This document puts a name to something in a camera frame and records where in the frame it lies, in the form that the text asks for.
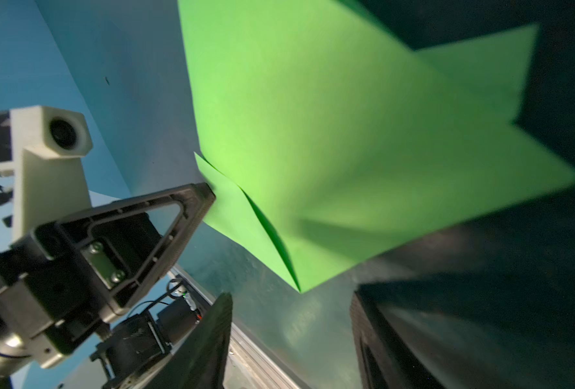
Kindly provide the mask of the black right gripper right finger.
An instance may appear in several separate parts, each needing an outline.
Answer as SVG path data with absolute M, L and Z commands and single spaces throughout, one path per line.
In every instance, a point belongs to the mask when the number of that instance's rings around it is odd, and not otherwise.
M 575 273 L 439 274 L 357 293 L 446 388 L 575 388 Z

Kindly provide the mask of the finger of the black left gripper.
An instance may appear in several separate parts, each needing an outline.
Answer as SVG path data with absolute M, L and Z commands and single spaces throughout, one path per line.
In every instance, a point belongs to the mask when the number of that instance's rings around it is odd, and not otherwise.
M 55 222 L 103 322 L 120 319 L 166 275 L 215 200 L 208 184 L 189 184 Z

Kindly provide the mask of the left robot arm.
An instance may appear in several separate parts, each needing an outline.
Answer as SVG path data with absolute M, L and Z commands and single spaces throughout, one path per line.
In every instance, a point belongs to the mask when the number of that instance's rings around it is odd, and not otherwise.
M 0 252 L 0 383 L 44 369 L 128 313 L 176 264 L 215 202 L 206 183 L 92 207 Z

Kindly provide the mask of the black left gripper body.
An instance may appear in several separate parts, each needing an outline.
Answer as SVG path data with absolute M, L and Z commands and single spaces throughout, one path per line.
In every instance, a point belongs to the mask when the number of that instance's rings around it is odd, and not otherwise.
M 103 322 L 70 246 L 53 223 L 0 252 L 0 317 L 43 368 L 72 355 Z

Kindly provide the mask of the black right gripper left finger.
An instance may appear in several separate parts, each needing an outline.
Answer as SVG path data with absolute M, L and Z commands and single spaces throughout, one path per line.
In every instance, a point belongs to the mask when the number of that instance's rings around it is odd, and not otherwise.
M 222 293 L 148 388 L 222 388 L 232 330 L 232 295 Z

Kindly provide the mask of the green square paper sheet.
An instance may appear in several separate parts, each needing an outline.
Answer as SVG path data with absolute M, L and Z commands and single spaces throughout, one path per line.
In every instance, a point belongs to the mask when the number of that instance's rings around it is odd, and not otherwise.
M 515 124 L 524 1 L 181 1 L 206 223 L 298 292 L 575 185 Z

